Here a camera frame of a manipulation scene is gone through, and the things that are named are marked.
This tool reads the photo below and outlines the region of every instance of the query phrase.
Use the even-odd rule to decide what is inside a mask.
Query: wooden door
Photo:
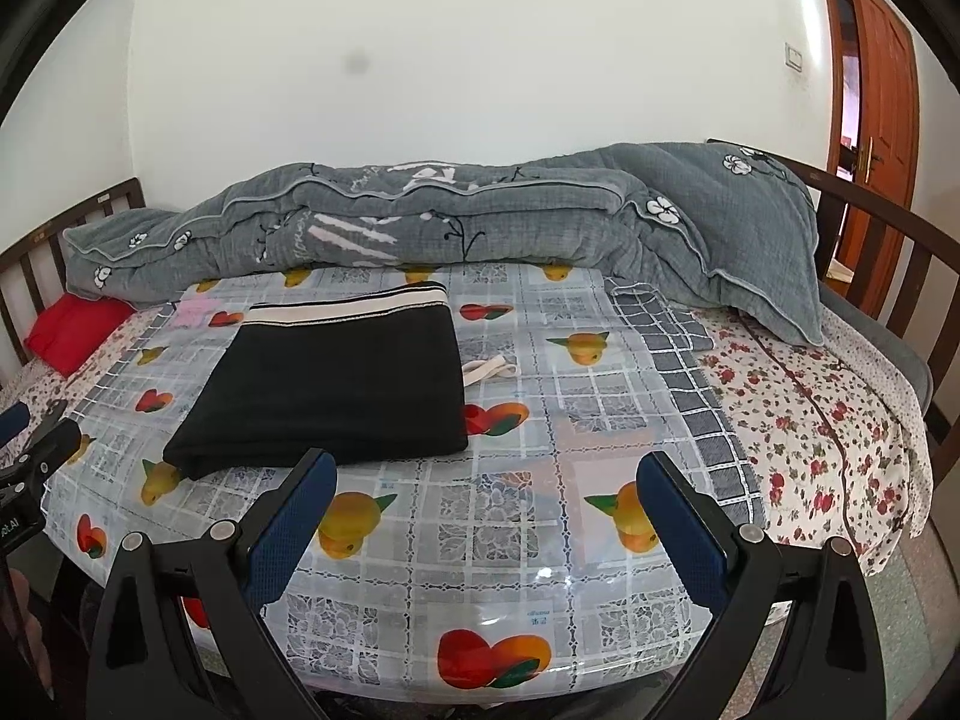
[[[859,159],[854,178],[896,204],[913,199],[920,127],[917,61],[909,29],[885,0],[856,0],[860,42]],[[863,248],[870,217],[851,209],[837,258],[850,269]],[[876,317],[893,280],[904,236],[887,229],[861,308]]]

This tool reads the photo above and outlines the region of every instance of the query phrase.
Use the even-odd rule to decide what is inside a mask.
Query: black folded cloth
[[[467,448],[442,284],[253,306],[163,459],[200,479],[229,466],[294,466],[310,447],[337,464]]]

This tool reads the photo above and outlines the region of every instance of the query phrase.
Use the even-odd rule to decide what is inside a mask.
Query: bed headboard rail
[[[129,178],[107,190],[99,191],[94,196],[88,197],[57,214],[51,220],[45,221],[40,227],[27,233],[6,251],[0,252],[0,276],[19,268],[19,276],[26,285],[35,316],[38,316],[47,307],[47,304],[43,299],[40,284],[37,283],[37,274],[34,270],[35,263],[31,259],[31,254],[45,245],[49,247],[61,290],[66,289],[66,262],[64,261],[64,249],[61,245],[61,233],[69,227],[85,224],[89,215],[102,214],[105,217],[112,215],[117,210],[114,208],[114,204],[122,200],[126,200],[126,204],[130,208],[143,208],[145,206],[139,180]],[[20,339],[17,323],[14,321],[14,313],[3,289],[0,288],[0,320],[3,322],[3,327],[7,332],[13,352],[16,353],[17,360],[21,365],[26,365],[30,361],[30,354],[24,348]]]

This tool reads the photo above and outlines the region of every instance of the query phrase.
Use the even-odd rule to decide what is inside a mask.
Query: light switch
[[[784,43],[784,48],[786,49],[786,66],[793,68],[798,71],[798,73],[802,73],[803,55],[789,43]]]

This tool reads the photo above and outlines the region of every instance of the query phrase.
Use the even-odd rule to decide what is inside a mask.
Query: gray mattress edge
[[[848,303],[831,288],[820,282],[820,303],[870,341],[884,357],[892,362],[913,386],[920,401],[920,411],[926,413],[933,396],[933,377],[930,368],[906,341],[898,338],[875,319]]]

